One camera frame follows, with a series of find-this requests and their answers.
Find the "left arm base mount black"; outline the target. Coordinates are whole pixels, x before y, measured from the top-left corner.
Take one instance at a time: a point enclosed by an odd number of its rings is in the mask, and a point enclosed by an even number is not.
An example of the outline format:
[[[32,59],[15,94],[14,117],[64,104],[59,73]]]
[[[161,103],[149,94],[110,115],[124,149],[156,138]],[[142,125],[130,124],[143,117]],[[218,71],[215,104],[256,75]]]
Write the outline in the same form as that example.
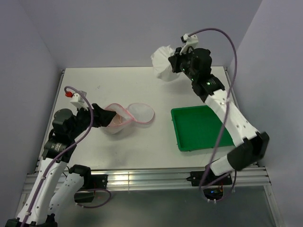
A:
[[[88,181],[76,192],[74,201],[76,203],[91,203],[96,197],[96,191],[87,191],[87,189],[106,189],[107,174],[91,175]]]

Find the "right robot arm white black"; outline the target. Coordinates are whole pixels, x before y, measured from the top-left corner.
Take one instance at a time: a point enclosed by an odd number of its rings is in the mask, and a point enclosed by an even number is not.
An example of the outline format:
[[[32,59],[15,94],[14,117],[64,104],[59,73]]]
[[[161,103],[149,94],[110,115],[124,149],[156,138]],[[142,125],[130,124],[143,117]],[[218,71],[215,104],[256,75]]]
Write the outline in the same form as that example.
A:
[[[252,126],[230,100],[230,90],[211,73],[210,51],[188,47],[183,52],[179,47],[168,58],[174,73],[184,73],[190,80],[194,93],[210,107],[229,132],[234,149],[224,157],[208,165],[205,180],[216,184],[223,174],[240,171],[261,160],[266,152],[269,135]]]

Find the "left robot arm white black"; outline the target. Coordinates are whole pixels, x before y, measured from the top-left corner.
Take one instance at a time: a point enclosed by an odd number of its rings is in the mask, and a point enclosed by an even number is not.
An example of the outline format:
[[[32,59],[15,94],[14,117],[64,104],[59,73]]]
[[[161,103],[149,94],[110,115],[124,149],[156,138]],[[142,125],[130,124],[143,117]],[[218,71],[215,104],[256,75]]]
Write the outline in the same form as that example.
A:
[[[97,104],[79,108],[74,115],[70,109],[54,114],[53,128],[44,146],[41,166],[32,191],[16,218],[9,219],[8,227],[56,227],[59,215],[73,202],[79,189],[92,184],[91,169],[74,165],[65,183],[55,190],[76,148],[75,139],[91,128],[107,127],[116,116],[115,111],[104,110]]]

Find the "mesh laundry bag pink trim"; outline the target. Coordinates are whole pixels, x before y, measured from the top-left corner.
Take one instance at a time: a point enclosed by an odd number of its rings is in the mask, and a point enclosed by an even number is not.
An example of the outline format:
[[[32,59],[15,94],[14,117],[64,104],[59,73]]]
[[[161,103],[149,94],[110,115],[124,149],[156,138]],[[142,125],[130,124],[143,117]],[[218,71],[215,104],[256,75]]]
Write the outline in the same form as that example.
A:
[[[117,134],[125,128],[137,124],[149,124],[155,116],[154,110],[147,104],[144,103],[132,103],[124,108],[122,105],[112,103],[108,105],[105,110],[115,111],[117,114],[124,117],[125,121],[118,126],[114,127],[102,127],[101,130],[107,134]]]

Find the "white cloth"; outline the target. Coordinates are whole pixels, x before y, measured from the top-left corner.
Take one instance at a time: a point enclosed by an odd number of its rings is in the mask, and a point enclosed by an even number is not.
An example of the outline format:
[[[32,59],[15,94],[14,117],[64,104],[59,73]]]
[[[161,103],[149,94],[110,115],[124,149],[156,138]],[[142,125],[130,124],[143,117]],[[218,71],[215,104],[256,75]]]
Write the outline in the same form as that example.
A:
[[[180,73],[172,72],[172,66],[168,58],[171,57],[175,52],[175,49],[171,48],[170,45],[162,46],[158,48],[152,55],[152,67],[153,74],[158,79],[165,82],[171,82],[179,78]]]

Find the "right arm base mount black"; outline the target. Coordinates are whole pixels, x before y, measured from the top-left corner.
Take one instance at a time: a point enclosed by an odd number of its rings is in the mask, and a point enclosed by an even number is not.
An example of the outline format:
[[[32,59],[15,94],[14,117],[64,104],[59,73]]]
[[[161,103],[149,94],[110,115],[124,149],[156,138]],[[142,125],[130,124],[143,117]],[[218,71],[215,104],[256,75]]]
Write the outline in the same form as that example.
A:
[[[191,186],[198,187],[205,171],[191,171],[189,177],[186,178],[188,182],[191,183]],[[212,186],[212,188],[203,189],[204,196],[210,201],[218,201],[224,196],[224,186],[233,185],[231,174],[226,175],[223,178],[223,175],[215,176],[214,173],[210,170],[206,175],[205,180],[202,183],[202,186]]]

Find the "pink beige bra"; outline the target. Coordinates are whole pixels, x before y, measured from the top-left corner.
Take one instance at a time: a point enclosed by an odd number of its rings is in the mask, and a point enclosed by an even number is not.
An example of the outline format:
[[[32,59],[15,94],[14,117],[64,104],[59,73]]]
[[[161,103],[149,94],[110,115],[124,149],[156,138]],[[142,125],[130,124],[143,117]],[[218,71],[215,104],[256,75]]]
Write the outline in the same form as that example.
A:
[[[110,127],[118,126],[121,125],[124,121],[125,121],[124,117],[122,117],[119,114],[116,114],[115,117],[110,122],[109,126]]]

